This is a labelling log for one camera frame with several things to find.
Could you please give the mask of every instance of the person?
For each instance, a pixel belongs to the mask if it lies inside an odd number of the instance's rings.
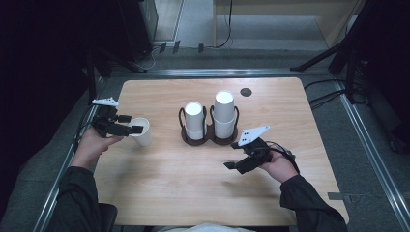
[[[102,138],[92,127],[83,134],[71,166],[60,181],[57,205],[46,231],[100,231],[98,193],[89,168],[96,163],[102,152],[122,138]],[[262,164],[260,168],[281,182],[280,206],[295,211],[298,230],[347,231],[341,214],[320,197],[314,187],[298,174],[292,163],[280,153],[272,151],[271,154],[271,162]],[[199,230],[205,231],[204,226],[218,231],[226,228],[202,224],[199,225]]]

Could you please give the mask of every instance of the forearm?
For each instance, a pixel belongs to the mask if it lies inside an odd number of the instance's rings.
[[[100,211],[93,173],[69,167],[62,177],[57,205],[47,231],[99,231]]]
[[[282,183],[280,206],[295,211],[300,232],[347,231],[341,214],[326,204],[314,187],[297,175]]]

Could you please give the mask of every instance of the black jacket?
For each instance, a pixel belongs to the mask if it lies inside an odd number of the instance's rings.
[[[300,232],[347,231],[341,214],[297,175],[280,186],[280,206],[296,212]],[[69,167],[60,181],[57,205],[46,231],[100,231],[101,218],[93,173]]]

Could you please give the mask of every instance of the tape piece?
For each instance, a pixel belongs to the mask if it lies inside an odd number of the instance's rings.
[[[163,53],[166,49],[166,42],[161,44],[160,53]]]
[[[328,192],[329,200],[344,200],[343,194],[340,192]]]
[[[200,43],[198,47],[198,53],[202,53],[204,51],[204,43]]]
[[[172,54],[175,54],[175,53],[177,53],[178,52],[178,49],[179,49],[179,43],[180,43],[181,41],[177,41],[177,42],[175,42],[175,45],[174,45],[174,50],[172,51]]]

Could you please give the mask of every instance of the wooden desk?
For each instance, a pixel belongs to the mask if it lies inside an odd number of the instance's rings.
[[[314,15],[328,47],[341,38],[351,17],[364,0],[234,0],[232,15]],[[217,16],[229,15],[229,0],[214,0],[214,46]]]
[[[241,89],[252,95],[243,97]],[[181,138],[178,111],[188,102],[209,107],[218,90],[235,95],[238,130],[270,125],[261,137],[290,149],[301,174],[348,221],[319,131],[298,78],[131,80],[118,100],[119,114],[146,117],[153,142],[138,147],[130,137],[114,144],[97,165],[101,202],[118,207],[122,225],[294,225],[292,211],[279,205],[279,183],[260,168],[241,175],[223,163],[243,151],[208,140],[192,147]]]

